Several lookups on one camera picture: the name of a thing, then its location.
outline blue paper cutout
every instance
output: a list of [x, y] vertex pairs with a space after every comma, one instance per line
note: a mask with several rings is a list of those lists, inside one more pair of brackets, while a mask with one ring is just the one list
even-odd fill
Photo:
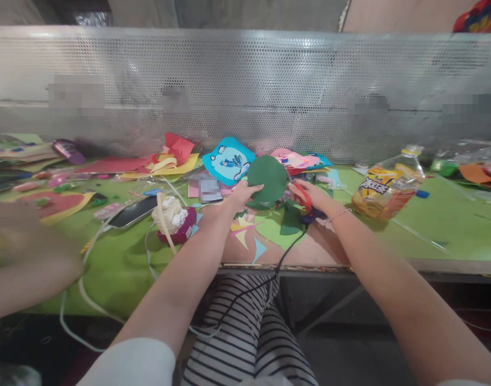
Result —
[[321, 161], [316, 163], [313, 166], [307, 167], [306, 170], [315, 170], [315, 169], [320, 169], [320, 168], [323, 168], [326, 166], [333, 166], [333, 164], [331, 162], [329, 162], [328, 159], [325, 156], [323, 156], [322, 154], [312, 153], [312, 152], [307, 152], [307, 153], [308, 153], [308, 155], [313, 155], [314, 157], [319, 157], [319, 159]]
[[331, 169], [331, 171], [327, 173], [327, 177], [335, 181], [335, 186], [340, 184], [340, 177], [338, 176], [338, 171], [336, 169]]
[[263, 255], [263, 252], [267, 250], [267, 247], [262, 243], [260, 243], [258, 240], [256, 240], [256, 237], [255, 237], [255, 244], [256, 244], [256, 255], [255, 255], [255, 259], [252, 261], [251, 264], [254, 264], [258, 260], [258, 258]]
[[142, 194], [144, 196], [157, 196], [159, 192], [161, 192], [161, 189], [151, 189], [147, 192], [143, 192]]
[[192, 225], [192, 233], [190, 234], [189, 238], [191, 238], [194, 235], [194, 233], [196, 233], [198, 230], [199, 227], [197, 225]]
[[233, 137], [223, 138], [217, 147], [203, 156], [203, 165], [224, 185], [233, 186], [249, 170], [255, 154]]

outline black and white striped fabric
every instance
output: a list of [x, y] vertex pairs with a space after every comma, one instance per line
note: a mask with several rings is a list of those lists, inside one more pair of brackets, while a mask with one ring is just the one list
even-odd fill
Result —
[[[237, 295], [269, 278], [226, 276], [206, 313], [205, 325], [217, 325]], [[299, 344], [272, 304], [278, 289], [276, 279], [240, 297], [214, 337], [198, 337], [181, 384], [229, 386], [274, 376], [285, 377], [294, 386], [317, 385]]]

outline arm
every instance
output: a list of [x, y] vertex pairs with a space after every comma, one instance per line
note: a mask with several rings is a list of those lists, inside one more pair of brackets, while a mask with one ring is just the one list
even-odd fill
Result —
[[249, 188], [247, 182], [240, 182], [231, 196], [202, 220], [199, 231], [165, 268], [112, 346], [131, 338], [155, 338], [178, 355], [197, 305], [219, 268], [231, 222], [251, 194], [262, 187]]
[[[321, 189], [305, 181], [298, 183], [329, 218], [344, 210]], [[388, 319], [419, 383], [464, 379], [491, 385], [490, 352], [421, 275], [352, 213], [341, 214], [332, 225], [358, 279]]]
[[0, 317], [40, 303], [83, 272], [71, 241], [41, 224], [36, 209], [0, 203]]

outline perforated metal sheet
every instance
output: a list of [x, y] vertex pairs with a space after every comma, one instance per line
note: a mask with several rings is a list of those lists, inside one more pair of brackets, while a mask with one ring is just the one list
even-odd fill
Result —
[[[49, 108], [54, 75], [104, 76], [104, 109]], [[491, 94], [491, 35], [0, 27], [0, 133], [115, 154], [149, 154], [172, 131], [198, 150], [232, 135], [375, 162], [410, 142], [491, 139], [478, 94]]]

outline black cable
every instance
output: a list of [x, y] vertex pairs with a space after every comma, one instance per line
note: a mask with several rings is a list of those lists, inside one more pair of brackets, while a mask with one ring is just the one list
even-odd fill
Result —
[[305, 224], [304, 225], [304, 230], [303, 230], [303, 233], [301, 233], [301, 235], [294, 240], [294, 242], [292, 244], [290, 244], [290, 247], [288, 247], [288, 249], [285, 251], [285, 253], [283, 254], [283, 256], [281, 257], [279, 263], [278, 263], [278, 266], [276, 267], [276, 270], [274, 272], [274, 275], [267, 281], [261, 283], [261, 284], [258, 284], [256, 287], [253, 287], [251, 288], [250, 290], [248, 289], [247, 291], [244, 291], [238, 295], [235, 296], [235, 298], [231, 301], [231, 304], [229, 305], [229, 307], [226, 309], [226, 311], [222, 314], [222, 316], [220, 317], [219, 319], [219, 323], [217, 323], [217, 325], [215, 326], [208, 326], [208, 327], [205, 327], [205, 329], [208, 329], [208, 328], [216, 328], [217, 330], [220, 329], [220, 326], [222, 324], [222, 321], [224, 320], [224, 318], [228, 315], [228, 313], [231, 311], [232, 307], [233, 307], [233, 304], [236, 303], [236, 301], [241, 298], [242, 296], [250, 293], [250, 292], [253, 292], [259, 288], [262, 288], [262, 286], [274, 281], [278, 275], [279, 275], [279, 271], [281, 269], [281, 265], [283, 264], [283, 261], [285, 260], [285, 257], [287, 257], [288, 253], [290, 252], [290, 250], [292, 249], [292, 247], [299, 241], [301, 240], [301, 238], [306, 234], [308, 230], [308, 224]]

